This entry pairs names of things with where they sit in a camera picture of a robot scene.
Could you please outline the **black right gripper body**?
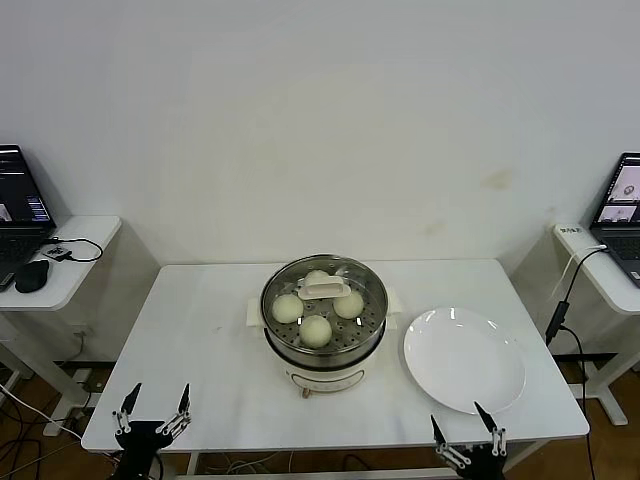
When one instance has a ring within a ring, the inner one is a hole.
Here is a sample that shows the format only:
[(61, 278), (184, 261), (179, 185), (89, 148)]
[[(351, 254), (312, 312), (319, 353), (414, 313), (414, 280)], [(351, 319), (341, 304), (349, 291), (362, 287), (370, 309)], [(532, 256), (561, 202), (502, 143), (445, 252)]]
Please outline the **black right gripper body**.
[(463, 479), (473, 480), (505, 480), (503, 468), (506, 456), (502, 451), (494, 454), (488, 444), (474, 445), (471, 449), (459, 451), (449, 446), (447, 449), (448, 462)]

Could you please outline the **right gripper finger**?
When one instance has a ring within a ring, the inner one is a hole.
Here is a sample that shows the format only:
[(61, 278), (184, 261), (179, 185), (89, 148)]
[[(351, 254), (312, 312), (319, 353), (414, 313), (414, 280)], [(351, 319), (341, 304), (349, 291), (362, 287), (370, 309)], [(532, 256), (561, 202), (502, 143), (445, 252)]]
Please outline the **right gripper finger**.
[(495, 422), (493, 416), (487, 412), (478, 402), (474, 402), (474, 406), (479, 414), (483, 424), (491, 434), (491, 453), (493, 456), (507, 455), (506, 430), (501, 428)]
[(469, 465), (469, 459), (448, 444), (433, 414), (430, 415), (430, 420), (436, 443), (436, 454), (439, 455), (451, 468), (465, 469)]

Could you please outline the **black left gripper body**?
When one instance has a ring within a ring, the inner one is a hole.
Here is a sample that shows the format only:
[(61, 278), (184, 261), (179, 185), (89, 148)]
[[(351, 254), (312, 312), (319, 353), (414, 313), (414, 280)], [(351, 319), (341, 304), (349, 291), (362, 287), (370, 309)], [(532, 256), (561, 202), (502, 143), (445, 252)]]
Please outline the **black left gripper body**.
[(162, 421), (133, 421), (128, 432), (118, 431), (115, 439), (122, 449), (116, 479), (146, 479), (157, 453), (173, 442), (171, 433), (161, 429)]

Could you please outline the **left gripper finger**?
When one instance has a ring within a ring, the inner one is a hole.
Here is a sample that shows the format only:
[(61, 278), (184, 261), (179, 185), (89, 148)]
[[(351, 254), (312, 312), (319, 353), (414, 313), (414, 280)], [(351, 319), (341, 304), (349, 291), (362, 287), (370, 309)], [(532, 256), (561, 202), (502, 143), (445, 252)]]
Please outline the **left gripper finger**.
[(158, 428), (158, 432), (163, 436), (179, 436), (190, 423), (190, 384), (187, 383), (181, 395), (177, 412)]
[(112, 411), (116, 436), (121, 436), (132, 431), (130, 416), (134, 410), (141, 387), (142, 383), (137, 383), (133, 390), (124, 397), (120, 408)]

